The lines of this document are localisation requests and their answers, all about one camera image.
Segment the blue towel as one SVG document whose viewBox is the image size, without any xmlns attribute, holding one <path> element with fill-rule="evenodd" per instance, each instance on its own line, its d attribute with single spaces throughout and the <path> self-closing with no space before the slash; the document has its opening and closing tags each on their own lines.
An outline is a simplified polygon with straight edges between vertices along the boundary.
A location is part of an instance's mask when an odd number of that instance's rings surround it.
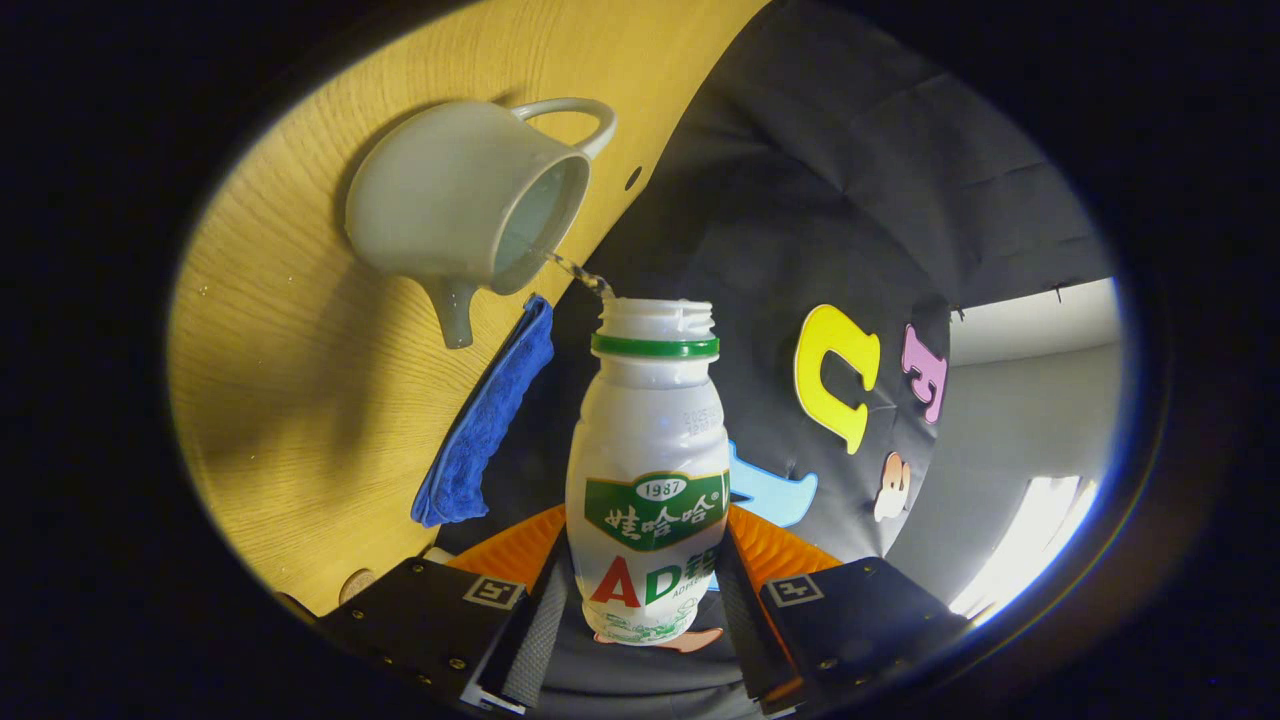
<svg viewBox="0 0 1280 720">
<path fill-rule="evenodd" d="M 531 295 L 512 332 L 463 402 L 410 507 L 421 527 L 439 527 L 489 512 L 483 479 L 524 396 L 552 360 L 553 305 Z"/>
</svg>

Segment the white water bottle green label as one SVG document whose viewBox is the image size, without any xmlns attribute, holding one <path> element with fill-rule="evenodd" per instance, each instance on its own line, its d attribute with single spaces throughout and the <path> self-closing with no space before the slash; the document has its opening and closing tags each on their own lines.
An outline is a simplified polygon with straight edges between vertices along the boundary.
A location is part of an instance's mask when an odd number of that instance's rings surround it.
<svg viewBox="0 0 1280 720">
<path fill-rule="evenodd" d="M 730 439 L 705 301 L 608 299 L 573 428 L 566 533 L 581 611 L 603 644 L 692 653 L 730 515 Z"/>
</svg>

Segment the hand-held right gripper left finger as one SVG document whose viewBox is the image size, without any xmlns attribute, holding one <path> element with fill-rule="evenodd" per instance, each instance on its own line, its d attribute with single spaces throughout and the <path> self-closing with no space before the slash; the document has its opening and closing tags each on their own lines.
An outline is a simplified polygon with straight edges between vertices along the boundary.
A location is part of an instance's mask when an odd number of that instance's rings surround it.
<svg viewBox="0 0 1280 720">
<path fill-rule="evenodd" d="M 435 705 L 524 716 L 538 705 L 572 575 L 554 506 L 451 561 L 406 559 L 317 626 Z"/>
</svg>

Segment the large ceiling light panel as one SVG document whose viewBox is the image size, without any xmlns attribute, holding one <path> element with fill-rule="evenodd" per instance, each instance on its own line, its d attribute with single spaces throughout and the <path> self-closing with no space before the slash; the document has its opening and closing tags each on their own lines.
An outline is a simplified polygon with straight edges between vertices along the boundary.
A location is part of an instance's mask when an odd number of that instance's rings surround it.
<svg viewBox="0 0 1280 720">
<path fill-rule="evenodd" d="M 1100 484 L 1088 478 L 1032 478 L 1006 532 L 950 611 L 977 626 L 1000 614 L 1062 552 L 1098 491 Z"/>
</svg>

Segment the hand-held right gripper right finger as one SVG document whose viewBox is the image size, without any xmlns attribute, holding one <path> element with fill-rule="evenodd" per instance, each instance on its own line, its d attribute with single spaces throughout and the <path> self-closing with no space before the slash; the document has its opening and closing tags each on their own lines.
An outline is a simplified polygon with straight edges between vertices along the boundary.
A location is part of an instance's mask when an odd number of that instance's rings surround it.
<svg viewBox="0 0 1280 720">
<path fill-rule="evenodd" d="M 744 687 L 768 716 L 877 710 L 972 628 L 884 559 L 844 562 L 740 507 L 717 560 Z"/>
</svg>

